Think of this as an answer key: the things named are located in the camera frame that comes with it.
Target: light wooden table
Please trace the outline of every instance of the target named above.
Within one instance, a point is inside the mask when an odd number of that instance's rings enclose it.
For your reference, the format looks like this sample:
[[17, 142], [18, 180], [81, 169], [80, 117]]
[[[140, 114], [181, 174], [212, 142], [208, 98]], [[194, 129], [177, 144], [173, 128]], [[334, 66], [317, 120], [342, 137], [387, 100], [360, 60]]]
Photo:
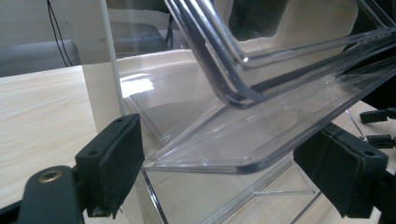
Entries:
[[[80, 66], [0, 78], [0, 105], [0, 207], [4, 207], [21, 199], [24, 184], [34, 173], [54, 165], [73, 166], [74, 156], [93, 139], [96, 130]], [[359, 120], [359, 113], [370, 109], [357, 103], [351, 113]], [[334, 122], [359, 135], [347, 115]], [[365, 134], [396, 135], [395, 120], [361, 128]], [[385, 152], [389, 154], [389, 171], [394, 173], [395, 150]], [[375, 210], [371, 219], [341, 218], [330, 202], [319, 196], [297, 222], [376, 223], [378, 217]], [[129, 223], [122, 213], [116, 220], [86, 220]]]

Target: screw hole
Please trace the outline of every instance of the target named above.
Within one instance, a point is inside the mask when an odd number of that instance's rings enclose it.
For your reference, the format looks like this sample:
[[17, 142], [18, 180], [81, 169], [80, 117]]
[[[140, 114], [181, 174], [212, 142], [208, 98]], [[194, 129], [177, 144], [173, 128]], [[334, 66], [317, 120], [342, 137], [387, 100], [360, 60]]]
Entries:
[[96, 154], [98, 154], [98, 151], [96, 151], [96, 150], [92, 150], [92, 151], [90, 151], [90, 152], [88, 153], [88, 155], [90, 155], [90, 156], [94, 156], [94, 155], [96, 155]]
[[375, 153], [372, 151], [364, 151], [364, 154], [366, 154], [367, 156], [375, 156]]

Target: clear acrylic container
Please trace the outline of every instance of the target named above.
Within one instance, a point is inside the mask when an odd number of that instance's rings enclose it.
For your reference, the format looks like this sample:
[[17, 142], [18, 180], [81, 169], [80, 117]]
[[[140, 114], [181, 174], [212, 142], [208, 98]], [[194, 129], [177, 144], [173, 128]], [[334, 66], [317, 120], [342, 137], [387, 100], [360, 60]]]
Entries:
[[392, 76], [392, 61], [345, 74], [396, 45], [374, 1], [166, 4], [185, 39], [170, 47], [171, 22], [158, 28], [166, 50], [118, 59], [126, 109], [145, 124], [148, 171], [260, 171]]
[[290, 198], [292, 222], [316, 191], [284, 158], [396, 70], [354, 67], [396, 46], [375, 1], [71, 2], [98, 131], [141, 115], [147, 223], [251, 223]]

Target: black clamp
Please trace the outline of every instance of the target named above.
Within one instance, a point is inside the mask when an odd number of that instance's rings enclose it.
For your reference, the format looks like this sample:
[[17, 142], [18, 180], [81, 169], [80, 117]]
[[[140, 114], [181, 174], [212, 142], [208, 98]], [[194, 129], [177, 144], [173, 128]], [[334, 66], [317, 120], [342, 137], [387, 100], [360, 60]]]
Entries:
[[388, 121], [389, 119], [396, 119], [396, 108], [367, 111], [360, 114], [361, 123], [375, 123], [381, 121]]
[[396, 177], [388, 156], [334, 124], [295, 148], [294, 160], [341, 216], [368, 218], [374, 206], [396, 222]]
[[392, 139], [390, 134], [366, 135], [367, 143], [376, 148], [394, 148], [396, 147], [396, 137]]

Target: brass grommet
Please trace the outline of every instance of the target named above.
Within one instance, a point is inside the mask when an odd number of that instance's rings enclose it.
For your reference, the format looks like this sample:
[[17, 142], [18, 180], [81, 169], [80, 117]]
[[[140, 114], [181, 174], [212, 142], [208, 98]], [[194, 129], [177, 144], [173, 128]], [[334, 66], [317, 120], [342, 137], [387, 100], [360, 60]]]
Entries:
[[38, 178], [38, 182], [40, 183], [49, 183], [53, 180], [56, 180], [62, 175], [62, 171], [60, 170], [52, 170], [44, 173]]

